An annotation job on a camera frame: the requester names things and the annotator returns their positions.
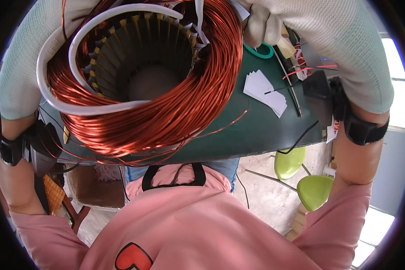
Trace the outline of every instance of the white sleeve tubing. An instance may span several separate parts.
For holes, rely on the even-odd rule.
[[[98,24],[100,24],[102,21],[105,21],[113,16],[123,14],[126,12],[132,12],[132,11],[147,11],[147,12],[154,12],[154,13],[162,13],[167,16],[177,18],[177,19],[183,19],[183,15],[181,13],[178,13],[175,10],[169,9],[167,7],[161,6],[161,5],[155,5],[155,4],[143,4],[143,3],[138,3],[138,4],[129,4],[129,5],[123,5],[119,7],[114,7],[111,9],[108,9],[101,14],[97,15],[95,18],[91,19],[88,21],[81,29],[76,33],[75,37],[72,40],[72,43],[70,44],[69,47],[69,66],[72,74],[74,75],[75,79],[78,81],[78,83],[81,84],[82,87],[86,89],[92,89],[86,82],[86,80],[81,76],[81,74],[78,71],[78,66],[76,64],[76,51],[78,50],[78,46],[81,43],[81,40],[87,35],[87,33],[92,30],[94,27],[96,27]]]
[[[93,27],[98,25],[101,21],[106,20],[111,18],[112,16],[130,12],[130,11],[148,11],[148,12],[156,12],[156,13],[162,13],[174,18],[182,19],[183,15],[180,13],[173,11],[172,9],[160,6],[160,5],[154,5],[154,4],[130,4],[130,5],[124,5],[124,6],[119,6],[116,8],[109,9],[92,20],[88,21],[88,23],[82,27],[78,33],[76,34],[74,40],[71,43],[71,47],[69,49],[69,63],[73,63],[73,67],[70,64],[71,71],[75,78],[81,79],[82,81],[78,82],[84,86],[88,85],[86,81],[82,78],[82,76],[78,72],[78,68],[76,66],[76,49],[79,46],[79,43],[81,42],[82,38],[86,35],[88,31],[90,31]],[[70,114],[70,115],[103,115],[103,114],[109,114],[109,113],[114,113],[114,112],[119,112],[119,111],[125,111],[132,109],[134,107],[146,104],[147,102],[150,102],[150,100],[139,100],[139,101],[129,101],[129,102],[123,102],[119,104],[111,104],[111,105],[102,105],[102,106],[80,106],[80,105],[73,105],[73,104],[68,104],[62,101],[57,100],[53,94],[49,91],[47,82],[45,81],[45,70],[44,67],[46,66],[45,62],[45,55],[49,51],[49,47],[51,46],[51,43],[53,42],[54,38],[57,37],[58,35],[62,34],[62,27],[60,26],[57,28],[53,34],[49,36],[47,41],[43,44],[39,56],[38,56],[38,61],[36,63],[36,78],[38,80],[38,85],[39,89],[41,91],[42,96],[44,99],[55,109],[58,111],[61,111],[65,114]]]
[[[195,0],[195,11],[196,16],[198,17],[198,34],[200,35],[201,41],[204,46],[209,44],[209,40],[206,38],[202,28],[203,28],[203,19],[204,19],[204,0]]]

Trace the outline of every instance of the blue jeans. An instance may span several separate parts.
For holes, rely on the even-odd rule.
[[[231,183],[231,192],[234,192],[235,175],[237,174],[238,161],[240,158],[235,159],[224,159],[202,162],[201,164],[209,167],[212,170],[220,172],[222,175],[227,177],[228,181]],[[130,181],[135,181],[141,176],[146,174],[149,167],[126,167],[126,185]]]

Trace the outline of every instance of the green workbench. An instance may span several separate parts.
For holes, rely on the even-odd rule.
[[[248,112],[239,121],[218,133],[190,141],[180,151],[165,161],[164,164],[201,162],[258,155],[275,150],[288,149],[296,142],[302,133],[317,120],[304,99],[302,87],[297,86],[294,89],[302,109],[303,117],[300,118],[298,116],[289,90],[283,89],[279,92],[285,96],[287,108],[279,119],[270,107],[243,94],[246,75],[258,69],[264,73],[275,89],[287,86],[286,80],[282,80],[284,73],[275,57],[260,59],[244,49],[243,61],[234,92],[221,115],[213,120],[201,135],[221,129],[237,119],[245,110],[248,110]],[[63,122],[57,110],[49,106],[48,103],[42,105],[42,108],[63,127]],[[51,122],[54,124],[59,133],[62,146],[64,146],[66,151],[85,159],[95,158],[96,155],[85,147],[78,146],[71,141],[63,144],[62,128],[45,113],[42,115],[47,123]],[[321,127],[317,125],[304,136],[298,147],[324,141],[325,138],[321,134]],[[72,135],[71,138],[74,141],[78,141]],[[123,160],[131,161],[141,158],[140,156],[129,155],[124,157]],[[96,161],[81,162],[65,152],[62,152],[60,155],[59,162],[80,162],[82,165],[96,163]]]

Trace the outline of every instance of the white cotton glove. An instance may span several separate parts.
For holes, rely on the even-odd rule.
[[[67,0],[65,21],[89,14],[99,0]],[[9,120],[31,115],[41,100],[36,80],[36,61],[47,38],[61,25],[60,0],[38,0],[23,19],[3,58],[0,71],[0,112]],[[71,35],[79,23],[65,24]],[[64,43],[63,35],[53,41],[49,61]]]
[[[250,17],[243,39],[250,47],[276,45],[281,23],[301,35],[321,57],[333,59],[347,97],[382,114],[393,102],[384,47],[361,0],[238,0]]]

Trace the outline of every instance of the person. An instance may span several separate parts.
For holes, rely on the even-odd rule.
[[[68,0],[65,16],[84,15],[96,3]],[[388,122],[394,93],[387,60],[360,0],[240,3],[250,11],[243,34],[249,46],[257,47],[262,41],[275,45],[284,23],[320,56],[336,61],[358,118],[378,127]],[[34,75],[37,53],[60,23],[60,2],[39,0],[11,42],[0,73],[2,136],[8,140],[14,140],[36,118],[40,100]],[[29,42],[29,49],[21,46]],[[40,269],[349,269],[382,145],[382,140],[357,145],[340,124],[338,168],[329,199],[306,215],[302,234],[292,242],[231,195],[237,160],[230,161],[228,170],[218,171],[201,164],[139,172],[129,169],[126,192],[132,198],[90,248],[64,218],[44,213],[33,188],[33,167],[24,159],[14,167],[0,160],[0,189]]]

